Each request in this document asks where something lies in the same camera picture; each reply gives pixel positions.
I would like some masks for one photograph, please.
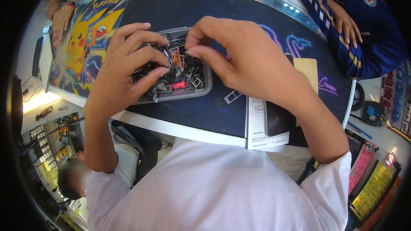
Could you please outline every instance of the black desk mat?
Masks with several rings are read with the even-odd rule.
[[[294,50],[293,53],[303,58],[317,59],[319,81],[327,79],[320,84],[323,85],[321,88],[327,91],[320,90],[319,96],[342,123],[352,80],[339,71],[328,44],[323,39],[292,18],[264,4],[254,0],[130,0],[120,26],[134,22],[150,22],[150,30],[162,31],[193,26],[206,15],[249,20],[265,25],[267,28],[264,29],[272,38],[276,36],[284,52],[290,52],[289,47],[291,50],[298,50],[305,44],[302,50]],[[221,45],[213,42],[212,46],[225,54]],[[213,88],[205,96],[132,105],[127,110],[184,126],[244,137],[246,97],[241,96],[228,105],[223,97],[231,91],[232,89],[224,86],[220,78],[213,73]],[[302,134],[300,128],[292,131],[294,132],[298,137]]]

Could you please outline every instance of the hand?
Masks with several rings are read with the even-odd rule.
[[[61,10],[57,10],[53,15],[53,40],[60,44],[65,31],[69,26],[69,20],[73,14],[74,8],[64,6]]]
[[[143,42],[161,46],[168,44],[160,34],[146,31],[150,27],[150,24],[134,23],[114,32],[105,61],[84,107],[86,118],[107,122],[111,116],[137,102],[168,72],[165,66],[169,64],[164,54],[148,46],[139,49]],[[150,71],[133,84],[131,74],[148,61],[157,62],[163,67]]]
[[[205,44],[216,40],[227,60]],[[304,96],[316,93],[277,44],[256,23],[203,17],[187,35],[188,54],[203,59],[224,84],[250,97],[271,101],[291,111]]]
[[[76,154],[76,159],[78,159],[78,160],[81,161],[81,162],[84,162],[84,152],[83,152],[83,151],[79,151],[79,152]]]
[[[344,39],[345,43],[350,43],[350,37],[352,40],[352,45],[354,48],[357,48],[357,39],[362,43],[361,33],[357,27],[357,24],[354,20],[347,14],[347,12],[339,4],[333,0],[327,0],[328,7],[333,11],[335,24],[338,33],[342,33],[344,30]]]

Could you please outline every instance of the sleeve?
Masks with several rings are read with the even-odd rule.
[[[129,191],[119,174],[92,171],[92,180],[86,194],[90,230],[101,230],[107,215]]]
[[[300,185],[319,218],[322,230],[344,230],[348,221],[351,153],[321,165]]]
[[[396,45],[392,30],[378,34],[379,40],[363,39],[357,49],[346,44],[336,29],[334,14],[327,6],[327,0],[301,0],[311,18],[327,38],[342,71],[352,79],[380,77],[401,65],[407,54]]]

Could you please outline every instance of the fingernail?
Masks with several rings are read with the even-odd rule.
[[[160,73],[160,78],[170,71],[170,69],[166,67],[160,67],[160,68],[163,69],[162,72]]]
[[[200,55],[197,54],[196,52],[186,51],[185,53],[188,54],[189,56],[196,57],[196,58],[200,58]]]

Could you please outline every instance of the sim card tray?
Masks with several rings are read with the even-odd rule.
[[[237,90],[233,90],[233,92],[229,93],[226,97],[224,97],[224,100],[227,102],[227,104],[231,104],[235,99],[239,98],[242,94],[240,92],[238,92]]]

